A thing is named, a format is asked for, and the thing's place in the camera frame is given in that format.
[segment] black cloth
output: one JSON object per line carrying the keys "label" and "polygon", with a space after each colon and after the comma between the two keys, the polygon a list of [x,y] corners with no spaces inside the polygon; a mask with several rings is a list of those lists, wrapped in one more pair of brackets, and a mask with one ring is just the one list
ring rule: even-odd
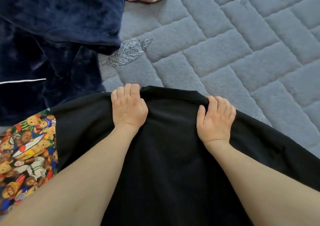
{"label": "black cloth", "polygon": [[120,47],[124,0],[0,1],[0,126],[105,90],[97,52]]}
{"label": "black cloth", "polygon": [[[207,98],[161,87],[144,87],[141,97],[148,117],[130,145],[101,225],[251,225],[222,168],[198,138],[197,111],[199,105],[207,109]],[[57,120],[58,170],[114,128],[110,93],[51,111]],[[230,144],[320,191],[320,160],[270,126],[237,111]]]}

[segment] floor mat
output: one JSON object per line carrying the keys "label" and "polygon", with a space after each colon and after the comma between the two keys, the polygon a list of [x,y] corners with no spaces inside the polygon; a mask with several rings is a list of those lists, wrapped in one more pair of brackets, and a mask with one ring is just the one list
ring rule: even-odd
{"label": "floor mat", "polygon": [[121,62],[104,63],[104,86],[220,95],[320,158],[319,6],[320,0],[126,2],[121,33],[134,37],[127,45],[135,51],[125,48]]}

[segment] teddy bear pattern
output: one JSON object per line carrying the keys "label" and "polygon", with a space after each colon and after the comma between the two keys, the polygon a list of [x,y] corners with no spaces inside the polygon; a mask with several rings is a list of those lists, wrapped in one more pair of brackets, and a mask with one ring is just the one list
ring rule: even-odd
{"label": "teddy bear pattern", "polygon": [[56,119],[50,109],[0,133],[0,215],[57,173]]}

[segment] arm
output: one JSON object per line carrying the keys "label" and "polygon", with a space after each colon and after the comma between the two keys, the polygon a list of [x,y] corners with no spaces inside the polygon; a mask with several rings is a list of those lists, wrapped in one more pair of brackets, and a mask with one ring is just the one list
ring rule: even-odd
{"label": "arm", "polygon": [[229,140],[236,110],[221,97],[208,99],[207,114],[199,108],[198,135],[226,173],[253,224],[318,225],[320,193],[234,149]]}
{"label": "arm", "polygon": [[109,136],[23,200],[0,225],[100,225],[129,145],[148,113],[138,85],[119,87],[111,100],[115,128]]}

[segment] right hand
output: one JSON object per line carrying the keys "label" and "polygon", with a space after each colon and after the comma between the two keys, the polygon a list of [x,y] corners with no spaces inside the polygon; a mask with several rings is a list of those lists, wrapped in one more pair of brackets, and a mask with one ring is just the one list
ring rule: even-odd
{"label": "right hand", "polygon": [[197,132],[203,144],[214,141],[229,143],[231,125],[235,119],[236,109],[227,99],[220,96],[207,96],[209,107],[207,114],[204,106],[200,106],[197,115]]}
{"label": "right hand", "polygon": [[111,93],[112,118],[115,126],[132,125],[138,130],[146,121],[148,107],[140,98],[138,84],[126,84]]}

